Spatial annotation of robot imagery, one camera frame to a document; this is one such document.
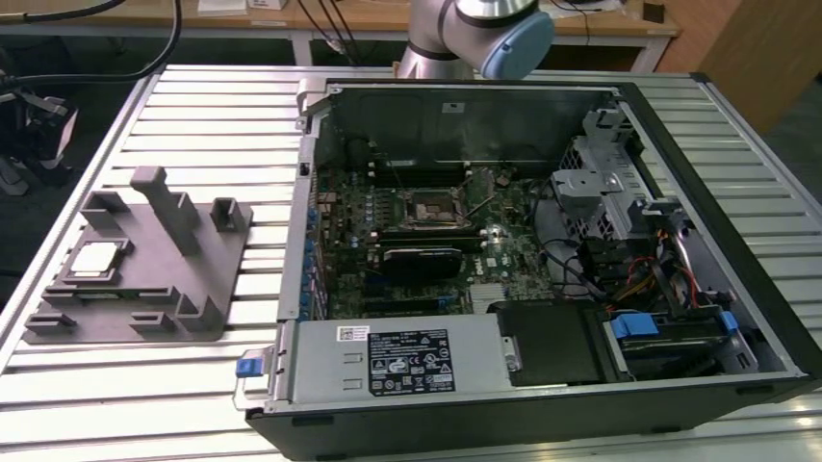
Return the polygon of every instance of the warning label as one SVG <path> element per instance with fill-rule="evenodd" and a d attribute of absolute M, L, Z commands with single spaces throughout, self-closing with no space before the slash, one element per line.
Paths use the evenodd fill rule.
<path fill-rule="evenodd" d="M 368 334 L 368 367 L 375 397 L 456 391 L 444 329 Z"/>

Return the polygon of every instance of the blue latch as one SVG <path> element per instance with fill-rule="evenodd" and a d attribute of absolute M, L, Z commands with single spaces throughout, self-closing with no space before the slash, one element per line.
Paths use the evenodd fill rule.
<path fill-rule="evenodd" d="M 614 336 L 618 339 L 640 335 L 659 335 L 659 328 L 648 313 L 619 315 L 611 321 L 611 329 L 614 329 Z"/>
<path fill-rule="evenodd" d="M 724 328 L 728 331 L 728 334 L 732 334 L 739 330 L 739 323 L 736 322 L 734 313 L 731 313 L 730 311 L 722 312 L 722 323 L 724 324 Z"/>
<path fill-rule="evenodd" d="M 236 378 L 261 377 L 261 358 L 236 360 Z"/>

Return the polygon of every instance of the power cable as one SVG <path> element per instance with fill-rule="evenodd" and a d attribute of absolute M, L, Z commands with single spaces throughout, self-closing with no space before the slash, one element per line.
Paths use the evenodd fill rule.
<path fill-rule="evenodd" d="M 53 74 L 24 77 L 0 76 L 0 94 L 20 87 L 68 84 L 122 84 L 148 77 L 163 66 L 177 46 L 183 30 L 183 0 L 173 0 L 171 37 L 153 61 L 137 72 L 129 74 Z"/>
<path fill-rule="evenodd" d="M 339 32 L 339 27 L 336 27 L 336 22 L 333 21 L 333 18 L 331 17 L 328 8 L 325 7 L 325 2 L 323 0 L 317 0 L 317 3 L 320 3 L 320 8 L 323 9 L 323 13 L 325 14 L 325 19 L 328 20 L 331 29 L 333 29 L 333 33 L 336 34 L 336 38 L 339 39 L 340 46 L 344 50 L 343 55 L 345 56 L 345 59 L 348 60 L 348 64 L 356 65 L 355 60 L 351 57 L 351 50 L 348 49 L 348 44 L 345 43 L 345 40 L 343 39 L 343 35 Z"/>
<path fill-rule="evenodd" d="M 64 19 L 76 19 L 78 17 L 92 16 L 106 12 L 113 7 L 117 7 L 125 0 L 108 0 L 98 5 L 78 10 L 57 13 L 5 13 L 0 14 L 0 24 L 34 24 L 37 22 L 61 21 Z"/>
<path fill-rule="evenodd" d="M 582 13 L 582 17 L 586 22 L 586 46 L 588 46 L 591 44 L 591 26 L 588 25 L 588 13 L 599 13 L 602 11 L 602 8 L 579 8 L 571 2 L 567 2 L 571 6 L 571 8 L 567 8 L 562 6 L 559 3 L 556 3 L 556 0 L 551 0 L 551 3 L 554 4 L 556 8 L 559 8 L 564 12 Z"/>
<path fill-rule="evenodd" d="M 337 1 L 339 0 L 329 0 L 331 6 L 333 7 L 333 10 L 336 11 L 336 15 L 339 16 L 339 19 L 343 22 L 343 27 L 345 28 L 348 39 L 351 39 L 351 45 L 355 49 L 355 53 L 357 53 L 357 64 L 363 65 L 363 55 L 360 53 L 360 46 L 357 45 L 357 40 L 355 39 L 355 35 L 351 33 L 351 28 L 348 27 L 348 21 L 345 20 L 345 16 L 343 16 L 343 13 L 339 11 L 339 7 L 336 6 Z"/>
<path fill-rule="evenodd" d="M 325 31 L 323 30 L 323 28 L 320 27 L 320 24 L 317 24 L 317 21 L 311 15 L 311 13 L 308 13 L 308 9 L 305 8 L 305 4 L 303 3 L 303 0 L 296 0 L 296 3 L 299 4 L 299 8 L 303 10 L 303 13 L 305 14 L 305 17 L 311 21 L 311 25 L 313 26 L 313 28 L 317 30 L 317 32 L 323 36 L 323 39 L 325 40 L 325 42 L 331 43 L 333 39 L 328 36 Z"/>

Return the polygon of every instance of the slotted aluminum surface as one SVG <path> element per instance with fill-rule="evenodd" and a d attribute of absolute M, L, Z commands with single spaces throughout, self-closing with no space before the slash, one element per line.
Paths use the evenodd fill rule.
<path fill-rule="evenodd" d="M 125 187 L 131 170 L 163 165 L 172 191 L 188 191 L 192 200 L 233 196 L 253 203 L 255 227 L 228 331 L 209 344 L 30 346 L 17 339 L 20 320 L 30 313 L 36 296 L 21 303 L 6 354 L 0 354 L 0 365 L 8 358 L 0 375 L 2 460 L 283 460 L 245 426 L 231 395 L 235 359 L 245 349 L 273 341 L 299 146 L 293 92 L 299 79 L 312 75 L 385 78 L 391 72 L 173 65 L 135 92 L 109 142 L 97 152 L 105 163 L 90 186 L 121 191 L 126 201 L 139 201 L 141 196 Z M 728 121 L 730 109 L 711 100 L 708 88 L 683 75 L 551 72 L 531 78 L 636 82 L 804 325 L 822 340 L 816 205 L 806 201 L 806 191 L 767 149 L 751 144 L 758 139 L 738 121 Z M 668 190 L 660 169 L 650 168 Z M 44 266 L 36 263 L 29 269 L 32 273 L 45 268 L 30 286 L 32 294 L 48 284 L 82 226 L 76 217 L 68 222 L 53 256 Z M 5 321 L 16 309 L 14 305 L 6 308 Z M 249 386 L 251 390 L 263 387 L 259 382 Z M 808 432 L 820 427 L 822 398 L 810 394 L 743 409 L 670 435 L 389 459 L 818 460 L 822 439 Z"/>

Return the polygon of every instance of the desk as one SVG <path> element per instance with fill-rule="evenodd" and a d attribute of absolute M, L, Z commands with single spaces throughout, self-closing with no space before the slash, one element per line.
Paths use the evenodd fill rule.
<path fill-rule="evenodd" d="M 329 25 L 317 0 L 303 0 L 311 15 L 323 28 Z M 0 13 L 62 11 L 93 5 L 97 0 L 6 0 Z M 248 15 L 203 17 L 196 15 L 197 0 L 184 0 L 184 29 L 187 38 L 289 39 L 296 65 L 312 65 L 309 43 L 321 39 L 295 0 L 280 11 L 249 9 Z M 636 11 L 638 0 L 630 0 Z M 343 0 L 337 3 L 355 37 L 363 40 L 407 40 L 407 0 Z M 122 5 L 96 16 L 28 26 L 0 28 L 5 35 L 54 35 L 101 37 L 164 37 L 168 35 L 171 0 L 128 0 Z M 588 14 L 590 44 L 640 48 L 632 71 L 650 72 L 666 51 L 668 41 L 679 33 L 676 25 L 632 19 L 619 12 Z M 558 45 L 586 45 L 584 18 L 556 20 Z"/>

